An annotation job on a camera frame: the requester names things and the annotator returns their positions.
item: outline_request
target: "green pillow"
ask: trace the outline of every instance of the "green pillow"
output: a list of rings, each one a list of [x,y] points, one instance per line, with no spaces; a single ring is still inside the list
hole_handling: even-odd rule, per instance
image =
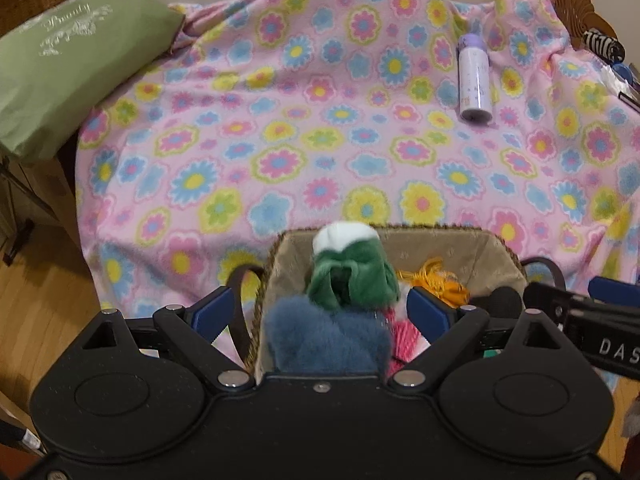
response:
[[[171,47],[156,0],[67,0],[0,38],[0,152],[53,158],[92,107]]]

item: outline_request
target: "wicker chair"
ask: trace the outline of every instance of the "wicker chair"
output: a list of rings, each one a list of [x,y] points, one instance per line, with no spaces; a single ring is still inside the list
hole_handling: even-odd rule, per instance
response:
[[[553,0],[558,18],[569,31],[571,44],[580,48],[582,34],[590,28],[597,28],[603,34],[617,38],[613,27],[595,12],[591,0]]]

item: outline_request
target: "stuffed animal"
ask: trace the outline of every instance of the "stuffed animal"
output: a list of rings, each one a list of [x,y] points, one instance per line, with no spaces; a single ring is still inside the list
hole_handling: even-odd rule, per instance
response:
[[[289,374],[385,375],[391,332],[375,312],[328,312],[307,296],[276,302],[262,335],[277,371]]]
[[[384,376],[392,335],[382,310],[400,292],[378,233],[359,222],[334,222],[314,237],[313,250],[306,296],[282,298],[264,317],[276,370]]]
[[[381,310],[398,301],[396,274],[386,259],[378,232],[360,222],[333,222],[313,240],[314,268],[306,293],[315,304]]]

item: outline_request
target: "pink floral blanket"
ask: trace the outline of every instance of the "pink floral blanket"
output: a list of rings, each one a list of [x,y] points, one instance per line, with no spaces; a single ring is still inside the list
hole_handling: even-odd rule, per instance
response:
[[[82,127],[78,220],[103,305],[191,304],[277,233],[340,218],[481,226],[550,256],[574,290],[636,280],[640,116],[551,0],[182,8],[173,55]],[[488,126],[457,114],[466,32],[489,47]]]

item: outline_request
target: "basket handle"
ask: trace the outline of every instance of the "basket handle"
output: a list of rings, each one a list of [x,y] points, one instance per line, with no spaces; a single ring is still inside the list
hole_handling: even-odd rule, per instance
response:
[[[549,272],[551,272],[551,276],[554,279],[556,287],[561,288],[562,290],[566,290],[566,282],[564,280],[564,276],[562,275],[562,270],[560,270],[558,264],[556,264],[553,260],[545,258],[544,256],[534,256],[532,258],[525,258],[524,260],[521,260],[520,264],[523,267],[526,267],[529,264],[544,265],[547,269],[549,269]]]
[[[244,276],[248,272],[254,273],[260,280],[264,279],[265,272],[262,267],[245,264],[237,266],[226,280],[226,286],[231,289],[234,295],[234,316],[231,323],[229,323],[229,333],[231,334],[231,341],[233,341],[242,362],[244,362],[249,355],[249,348],[251,346],[251,336],[249,336],[246,321],[244,320],[244,313],[242,312],[242,280],[244,280]]]

